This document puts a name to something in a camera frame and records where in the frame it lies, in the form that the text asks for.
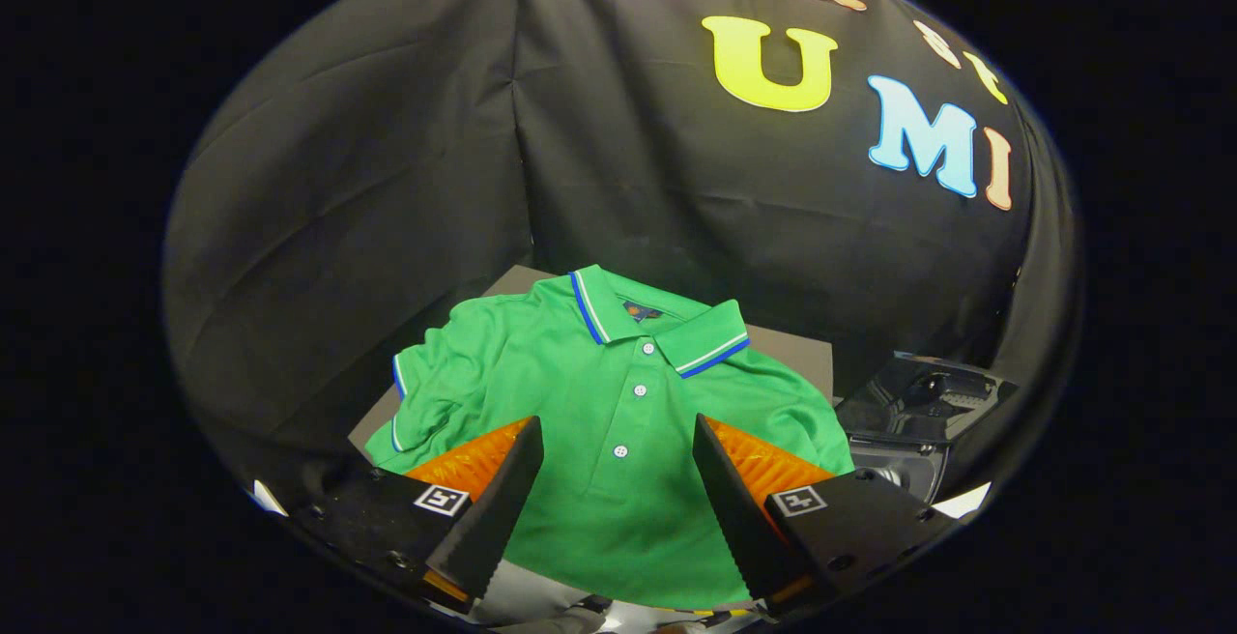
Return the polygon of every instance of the green polo shirt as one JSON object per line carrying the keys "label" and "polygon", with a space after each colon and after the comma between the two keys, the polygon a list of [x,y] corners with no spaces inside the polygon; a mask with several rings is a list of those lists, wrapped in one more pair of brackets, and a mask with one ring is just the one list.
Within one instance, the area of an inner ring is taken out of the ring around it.
{"label": "green polo shirt", "polygon": [[691,457],[696,413],[855,470],[829,402],[748,347],[736,300],[709,308],[596,264],[465,300],[395,357],[395,378],[400,410],[365,446],[376,466],[407,472],[538,414],[544,461],[503,557],[628,603],[751,599]]}

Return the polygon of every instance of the letter m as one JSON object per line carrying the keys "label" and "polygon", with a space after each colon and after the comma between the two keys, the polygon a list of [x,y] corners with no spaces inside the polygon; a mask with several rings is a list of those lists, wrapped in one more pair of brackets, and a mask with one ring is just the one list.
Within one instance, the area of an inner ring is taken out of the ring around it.
{"label": "letter m", "polygon": [[904,83],[870,75],[867,84],[881,96],[881,141],[868,150],[867,157],[881,167],[905,171],[910,167],[910,158],[902,151],[904,137],[920,177],[927,177],[940,154],[945,153],[936,180],[945,189],[972,198],[977,193],[971,143],[975,117],[946,103],[940,106],[935,122],[928,122],[923,106]]}

